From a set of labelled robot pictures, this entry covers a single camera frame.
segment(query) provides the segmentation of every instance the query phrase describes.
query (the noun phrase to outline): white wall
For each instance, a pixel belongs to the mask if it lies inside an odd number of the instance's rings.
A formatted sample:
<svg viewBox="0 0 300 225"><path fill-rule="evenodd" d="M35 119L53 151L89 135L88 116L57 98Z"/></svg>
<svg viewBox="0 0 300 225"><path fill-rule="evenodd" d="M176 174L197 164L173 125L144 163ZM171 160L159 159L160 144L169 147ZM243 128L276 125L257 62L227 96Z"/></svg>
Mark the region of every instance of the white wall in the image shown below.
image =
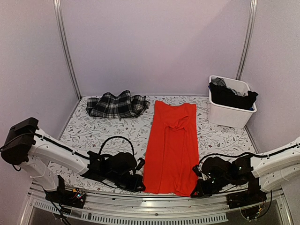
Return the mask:
<svg viewBox="0 0 300 225"><path fill-rule="evenodd" d="M0 1L0 104L0 145L9 128L28 117L58 137L71 114L76 98L53 1ZM17 224L30 183L0 158L0 224Z"/></svg>
<svg viewBox="0 0 300 225"><path fill-rule="evenodd" d="M236 76L250 2L62 1L82 95L207 95L209 75Z"/></svg>
<svg viewBox="0 0 300 225"><path fill-rule="evenodd" d="M300 136L300 3L258 1L242 80L259 93L248 127L260 152ZM300 179L284 185L294 223L300 224Z"/></svg>

